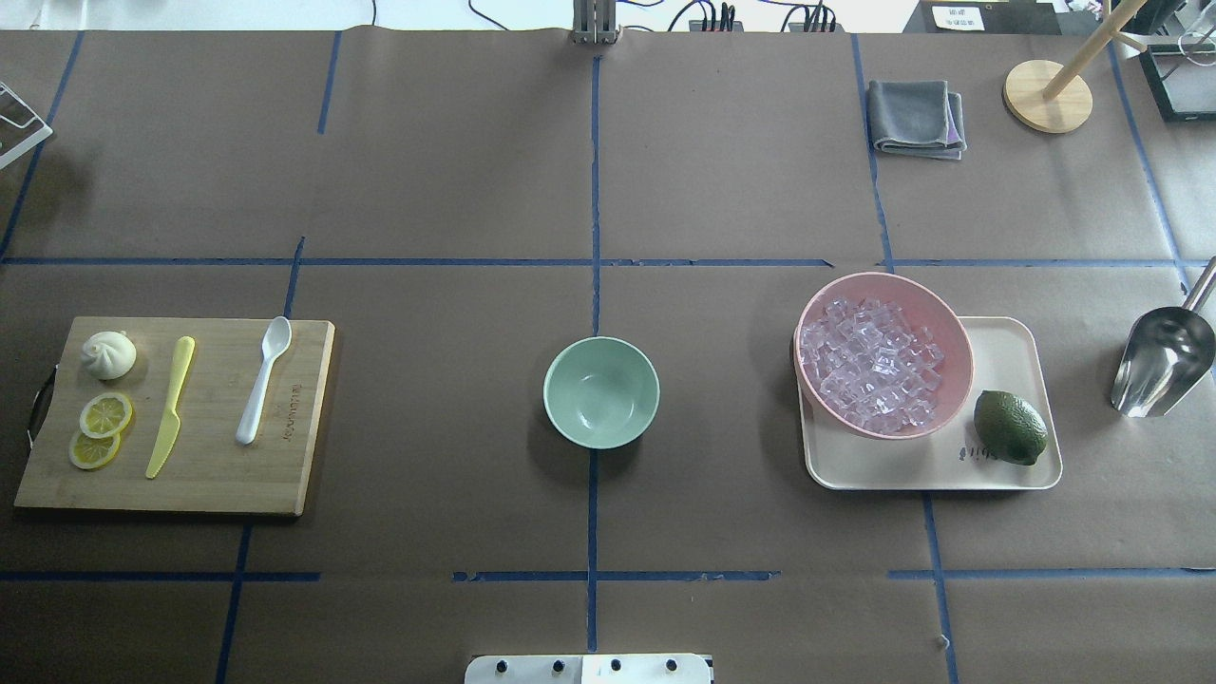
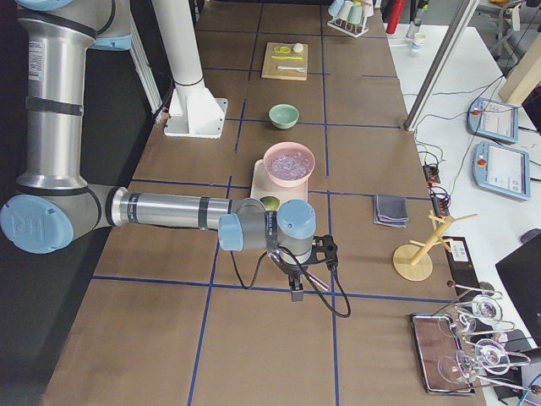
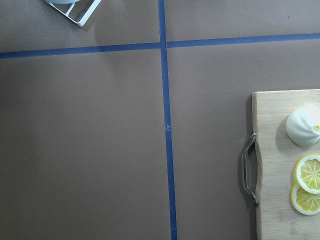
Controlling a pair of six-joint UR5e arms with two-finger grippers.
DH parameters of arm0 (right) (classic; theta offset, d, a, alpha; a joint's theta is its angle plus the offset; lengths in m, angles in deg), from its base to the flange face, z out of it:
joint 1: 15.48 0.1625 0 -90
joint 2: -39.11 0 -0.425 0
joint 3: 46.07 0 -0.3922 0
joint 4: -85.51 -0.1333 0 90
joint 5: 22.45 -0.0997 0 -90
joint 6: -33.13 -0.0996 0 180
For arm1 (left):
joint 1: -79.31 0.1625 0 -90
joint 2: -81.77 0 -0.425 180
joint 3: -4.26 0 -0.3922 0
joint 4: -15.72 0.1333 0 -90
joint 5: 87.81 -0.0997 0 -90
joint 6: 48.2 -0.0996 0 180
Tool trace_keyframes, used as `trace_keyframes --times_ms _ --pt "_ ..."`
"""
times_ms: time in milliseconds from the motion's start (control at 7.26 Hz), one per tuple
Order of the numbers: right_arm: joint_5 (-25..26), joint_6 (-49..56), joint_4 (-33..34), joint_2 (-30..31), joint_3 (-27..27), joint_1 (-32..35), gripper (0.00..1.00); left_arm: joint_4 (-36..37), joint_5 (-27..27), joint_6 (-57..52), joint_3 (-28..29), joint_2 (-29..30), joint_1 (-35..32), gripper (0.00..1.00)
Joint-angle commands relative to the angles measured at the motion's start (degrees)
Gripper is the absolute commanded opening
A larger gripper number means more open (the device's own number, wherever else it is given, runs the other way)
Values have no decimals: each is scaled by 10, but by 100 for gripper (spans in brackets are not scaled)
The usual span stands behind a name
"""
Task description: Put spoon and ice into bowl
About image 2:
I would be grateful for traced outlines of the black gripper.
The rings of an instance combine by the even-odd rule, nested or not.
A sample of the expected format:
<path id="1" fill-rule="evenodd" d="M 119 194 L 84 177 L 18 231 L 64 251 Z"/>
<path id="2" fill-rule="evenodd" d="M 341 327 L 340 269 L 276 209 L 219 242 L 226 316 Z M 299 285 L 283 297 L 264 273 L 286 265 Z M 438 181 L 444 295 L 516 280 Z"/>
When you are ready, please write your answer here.
<path id="1" fill-rule="evenodd" d="M 280 253 L 279 267 L 288 275 L 290 285 L 298 285 L 297 288 L 291 287 L 292 301 L 303 301 L 302 276 L 305 269 L 299 259 L 295 255 Z"/>

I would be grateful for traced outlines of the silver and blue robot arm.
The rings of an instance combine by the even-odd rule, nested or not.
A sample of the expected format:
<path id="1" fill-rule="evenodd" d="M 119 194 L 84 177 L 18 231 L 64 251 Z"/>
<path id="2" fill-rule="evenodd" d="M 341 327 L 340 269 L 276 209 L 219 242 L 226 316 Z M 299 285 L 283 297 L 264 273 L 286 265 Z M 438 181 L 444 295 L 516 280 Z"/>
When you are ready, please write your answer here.
<path id="1" fill-rule="evenodd" d="M 134 193 L 80 175 L 86 53 L 130 48 L 129 2 L 21 1 L 17 17 L 29 37 L 27 158 L 17 195 L 1 210 L 1 228 L 15 246 L 48 254 L 97 228 L 128 223 L 212 229 L 225 251 L 261 250 L 287 275 L 292 299 L 302 299 L 316 251 L 308 202 L 268 211 L 254 199 Z"/>

